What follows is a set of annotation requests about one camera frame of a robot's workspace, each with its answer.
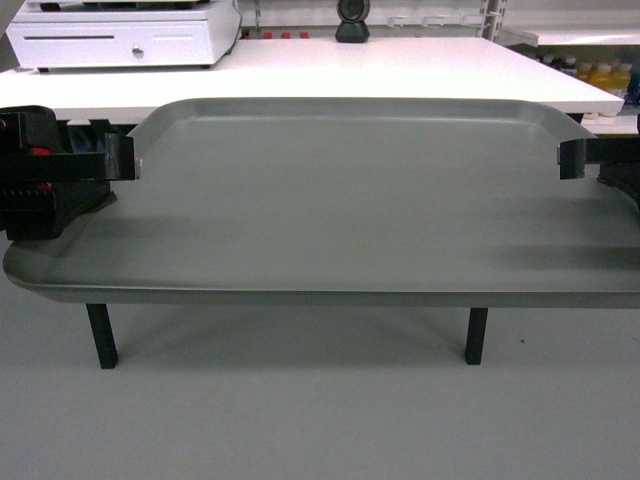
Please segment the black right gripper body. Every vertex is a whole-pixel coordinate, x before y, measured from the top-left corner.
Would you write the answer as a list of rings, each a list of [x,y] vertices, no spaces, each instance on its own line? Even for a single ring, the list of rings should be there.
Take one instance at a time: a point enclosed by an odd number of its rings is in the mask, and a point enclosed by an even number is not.
[[[625,193],[639,207],[639,134],[610,138],[598,180]]]

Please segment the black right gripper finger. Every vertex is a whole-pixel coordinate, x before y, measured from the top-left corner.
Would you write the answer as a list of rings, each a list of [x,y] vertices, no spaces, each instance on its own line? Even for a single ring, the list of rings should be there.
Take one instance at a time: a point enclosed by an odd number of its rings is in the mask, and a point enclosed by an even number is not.
[[[639,162],[639,138],[579,138],[563,141],[557,148],[561,180],[585,176],[586,165],[635,164]]]

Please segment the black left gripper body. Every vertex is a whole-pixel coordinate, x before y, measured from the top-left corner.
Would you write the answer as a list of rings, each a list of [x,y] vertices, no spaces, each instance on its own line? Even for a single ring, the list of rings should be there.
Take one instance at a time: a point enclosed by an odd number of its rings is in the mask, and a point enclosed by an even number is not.
[[[20,160],[72,154],[65,123],[42,106],[1,110],[1,154]],[[81,180],[9,180],[1,175],[1,230],[11,241],[51,240],[77,217],[116,200],[109,182]]]

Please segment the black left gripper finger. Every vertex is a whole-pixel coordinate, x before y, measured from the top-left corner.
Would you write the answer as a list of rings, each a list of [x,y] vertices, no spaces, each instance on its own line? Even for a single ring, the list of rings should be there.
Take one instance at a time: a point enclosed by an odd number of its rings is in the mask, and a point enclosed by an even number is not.
[[[103,152],[54,153],[31,147],[1,154],[2,181],[131,181],[140,173],[134,140],[114,133],[105,135]]]

